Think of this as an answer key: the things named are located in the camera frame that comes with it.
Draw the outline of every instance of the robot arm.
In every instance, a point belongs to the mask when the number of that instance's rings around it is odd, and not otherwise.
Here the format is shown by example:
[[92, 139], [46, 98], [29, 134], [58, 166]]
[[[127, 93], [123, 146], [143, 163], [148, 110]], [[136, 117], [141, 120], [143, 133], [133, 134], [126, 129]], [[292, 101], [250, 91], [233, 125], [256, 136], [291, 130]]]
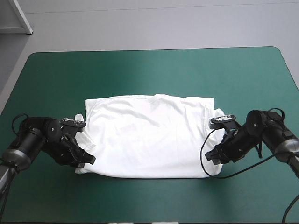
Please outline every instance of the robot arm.
[[234, 115], [213, 118], [210, 120], [211, 129], [225, 128], [226, 134], [222, 142], [206, 153], [208, 161], [214, 165], [236, 162], [255, 147], [259, 157], [262, 157], [262, 142], [275, 154], [280, 162], [285, 162], [299, 178], [299, 140], [284, 125], [284, 112], [282, 116], [276, 112], [250, 111], [246, 117], [246, 123], [240, 126]]
[[[14, 131], [14, 121], [21, 116], [19, 131]], [[15, 140], [4, 151], [0, 166], [0, 199], [6, 191], [7, 184], [14, 176], [28, 169], [40, 151], [46, 152], [59, 165], [83, 167], [85, 163], [93, 164], [95, 157], [79, 147], [75, 135], [82, 132], [85, 122], [62, 119], [60, 123], [54, 118], [29, 117], [18, 115], [13, 119], [12, 130]]]

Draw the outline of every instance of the black cable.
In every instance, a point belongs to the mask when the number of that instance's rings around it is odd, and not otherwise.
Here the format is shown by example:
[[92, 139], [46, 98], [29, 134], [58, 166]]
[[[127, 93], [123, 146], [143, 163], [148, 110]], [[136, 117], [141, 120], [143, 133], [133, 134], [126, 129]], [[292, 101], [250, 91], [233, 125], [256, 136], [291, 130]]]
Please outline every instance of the black cable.
[[15, 118], [14, 118], [13, 121], [11, 122], [11, 130], [13, 131], [14, 134], [17, 134], [17, 133], [15, 132], [15, 130], [14, 130], [14, 122], [15, 122], [18, 118], [20, 118], [20, 117], [22, 117], [22, 116], [26, 116], [26, 119], [28, 119], [28, 117], [29, 117], [27, 114], [25, 114], [25, 113], [21, 113], [21, 114], [15, 116]]
[[284, 216], [282, 218], [282, 224], [285, 224], [285, 218], [287, 216], [287, 214], [289, 213], [289, 211], [291, 210], [292, 206], [296, 203], [296, 201], [298, 201], [299, 199], [299, 194], [292, 200], [292, 202], [289, 204], [289, 206], [286, 208], [285, 212], [284, 212]]
[[[264, 160], [262, 160], [262, 161], [260, 161], [260, 162], [258, 162], [258, 163], [256, 163], [256, 164], [253, 164], [253, 165], [250, 166], [250, 167], [247, 167], [247, 168], [245, 168], [245, 169], [242, 169], [242, 170], [240, 170], [239, 172], [236, 172], [236, 173], [234, 173], [234, 174], [231, 174], [231, 175], [228, 175], [228, 176], [212, 176], [212, 175], [210, 175], [210, 174], [206, 171], [206, 169], [204, 168], [204, 164], [203, 164], [203, 162], [202, 162], [202, 149], [204, 148], [204, 146], [205, 146], [205, 144], [206, 144], [206, 141], [208, 140], [208, 138], [210, 137], [210, 135], [211, 135], [214, 131], [216, 131], [216, 129], [214, 129], [213, 131], [211, 131], [211, 132], [207, 135], [207, 137], [206, 137], [206, 139], [205, 139], [205, 141], [204, 141], [204, 143], [202, 144], [201, 149], [200, 149], [200, 163], [201, 163], [201, 167], [202, 167], [202, 169], [204, 170], [204, 172], [205, 172], [209, 177], [214, 178], [214, 179], [226, 179], [226, 178], [230, 178], [230, 177], [236, 176], [236, 175], [238, 175], [238, 174], [240, 174], [240, 173], [243, 173], [243, 172], [245, 172], [245, 171], [247, 171], [247, 170], [249, 170], [249, 169], [252, 169], [253, 167], [256, 167], [256, 166], [258, 166], [258, 165], [260, 165], [260, 164], [262, 164], [262, 163], [268, 161], [269, 159], [273, 158], [274, 156], [276, 156], [276, 155], [278, 155], [278, 154], [289, 153], [289, 154], [291, 154], [291, 155], [294, 155], [294, 156], [297, 156], [297, 157], [298, 157], [298, 155], [297, 155], [296, 153], [294, 153], [294, 152], [280, 152], [280, 153], [274, 153], [274, 154], [272, 154], [271, 156], [267, 157], [266, 159], [264, 159]], [[285, 224], [285, 219], [286, 219], [286, 216], [287, 216], [288, 212], [291, 210], [292, 206], [298, 201], [298, 199], [299, 199], [299, 194], [292, 200], [292, 202], [289, 204], [289, 206], [288, 206], [287, 209], [285, 210], [285, 212], [284, 212], [284, 216], [283, 216], [283, 218], [282, 218], [282, 224]]]

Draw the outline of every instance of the wire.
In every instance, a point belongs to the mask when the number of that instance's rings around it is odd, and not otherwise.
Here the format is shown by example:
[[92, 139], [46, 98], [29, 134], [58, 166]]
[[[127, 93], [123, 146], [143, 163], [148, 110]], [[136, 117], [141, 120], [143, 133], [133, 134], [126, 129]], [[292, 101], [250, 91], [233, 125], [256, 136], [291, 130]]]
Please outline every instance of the wire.
[[[207, 137], [206, 137], [206, 139], [205, 139], [205, 141], [204, 141], [204, 143], [202, 144], [201, 149], [200, 149], [200, 163], [201, 163], [201, 167], [202, 167], [202, 169], [204, 170], [204, 172], [205, 172], [209, 177], [214, 178], [214, 179], [226, 179], [226, 178], [230, 178], [230, 177], [236, 176], [236, 175], [238, 175], [238, 174], [241, 174], [241, 173], [243, 173], [243, 172], [245, 172], [245, 171], [247, 171], [247, 170], [250, 170], [250, 169], [252, 169], [252, 168], [254, 168], [254, 167], [256, 167], [256, 166], [258, 166], [258, 165], [260, 165], [260, 164], [262, 164], [262, 163], [264, 163], [264, 162], [266, 162], [266, 161], [268, 161], [269, 159], [273, 158], [274, 156], [276, 156], [276, 155], [278, 155], [278, 154], [289, 153], [289, 154], [291, 154], [291, 155], [293, 155], [293, 156], [297, 156], [297, 157], [298, 157], [298, 155], [297, 155], [296, 153], [294, 153], [294, 152], [279, 152], [279, 153], [274, 153], [274, 154], [272, 154], [271, 156], [267, 157], [266, 159], [264, 159], [264, 160], [262, 160], [262, 161], [260, 161], [260, 162], [258, 162], [258, 163], [256, 163], [256, 164], [253, 164], [253, 165], [250, 166], [250, 167], [247, 167], [247, 168], [245, 168], [245, 169], [242, 169], [242, 170], [240, 170], [239, 172], [236, 172], [236, 173], [234, 173], [234, 174], [231, 174], [231, 175], [228, 175], [228, 176], [212, 176], [212, 175], [210, 175], [210, 174], [206, 171], [206, 169], [205, 169], [205, 167], [204, 167], [204, 164], [203, 164], [203, 162], [202, 162], [202, 150], [203, 150], [203, 148], [204, 148], [204, 146], [205, 146], [205, 144], [206, 144], [206, 141], [208, 140], [208, 138], [210, 137], [210, 135], [211, 135], [214, 131], [216, 131], [216, 129], [214, 129], [213, 131], [211, 131], [211, 132], [207, 135]], [[289, 211], [291, 210], [292, 206], [298, 201], [298, 199], [299, 199], [299, 194], [292, 200], [292, 202], [291, 202], [291, 203], [289, 204], [289, 206], [286, 208], [286, 210], [285, 210], [285, 212], [284, 212], [284, 215], [283, 215], [283, 218], [282, 218], [282, 224], [285, 224], [285, 219], [286, 219], [287, 214], [288, 214]]]
[[287, 214], [289, 213], [289, 211], [291, 210], [292, 206], [296, 203], [296, 201], [298, 201], [299, 199], [299, 194], [292, 200], [292, 202], [289, 204], [289, 206], [286, 208], [285, 212], [284, 212], [284, 216], [282, 218], [282, 224], [285, 224], [285, 218], [287, 216]]

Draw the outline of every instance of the green tabletop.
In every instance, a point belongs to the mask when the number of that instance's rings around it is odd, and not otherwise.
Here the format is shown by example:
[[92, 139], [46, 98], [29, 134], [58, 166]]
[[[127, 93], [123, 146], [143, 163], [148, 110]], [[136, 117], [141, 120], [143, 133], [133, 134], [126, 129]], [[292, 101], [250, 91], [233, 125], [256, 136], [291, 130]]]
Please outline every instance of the green tabletop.
[[[0, 116], [0, 147], [14, 139], [11, 120], [85, 114], [84, 100], [119, 95], [213, 97], [244, 123], [254, 109], [282, 108], [299, 136], [299, 93], [275, 47], [32, 54]], [[267, 147], [264, 157], [270, 155]], [[227, 175], [260, 161], [256, 150], [223, 166]], [[121, 179], [74, 174], [45, 153], [14, 180], [4, 221], [280, 222], [297, 195], [291, 169], [272, 159], [236, 177]], [[299, 206], [288, 221], [299, 221]]]

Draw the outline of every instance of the white t-shirt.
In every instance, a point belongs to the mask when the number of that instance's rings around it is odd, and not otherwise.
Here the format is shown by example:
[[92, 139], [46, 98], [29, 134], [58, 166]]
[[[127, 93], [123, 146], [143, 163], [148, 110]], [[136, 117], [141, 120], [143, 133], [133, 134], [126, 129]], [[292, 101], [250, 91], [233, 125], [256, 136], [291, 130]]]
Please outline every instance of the white t-shirt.
[[[87, 99], [85, 105], [86, 127], [76, 139], [96, 161], [77, 168], [77, 174], [207, 177], [200, 164], [200, 148], [211, 132], [209, 119], [224, 115], [222, 110], [214, 110], [213, 98], [134, 95]], [[205, 153], [220, 143], [223, 135], [223, 129], [215, 131], [203, 150], [204, 166], [212, 175], [219, 174], [222, 165], [208, 162]]]

